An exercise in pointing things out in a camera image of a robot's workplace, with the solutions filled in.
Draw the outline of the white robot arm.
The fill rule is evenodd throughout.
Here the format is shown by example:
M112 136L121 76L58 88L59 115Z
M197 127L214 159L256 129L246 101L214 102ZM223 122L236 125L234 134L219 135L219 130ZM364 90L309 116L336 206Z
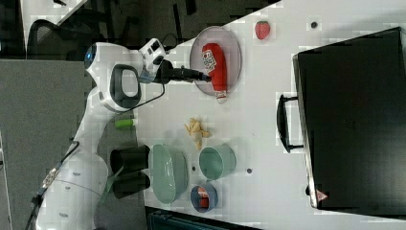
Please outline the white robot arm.
M92 229L108 176L107 165L97 154L99 142L112 118L145 104L143 83L212 80L199 70L172 67L165 56L156 38L139 50L108 42L88 48L84 70L96 86L87 97L72 147L42 182L35 230Z

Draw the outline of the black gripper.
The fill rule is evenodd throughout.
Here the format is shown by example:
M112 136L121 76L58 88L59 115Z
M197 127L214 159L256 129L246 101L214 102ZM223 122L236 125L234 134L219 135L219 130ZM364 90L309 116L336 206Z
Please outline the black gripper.
M174 68L170 61L164 59L158 69L155 81L157 83L167 84L170 81L211 81L212 78L197 70L185 67Z

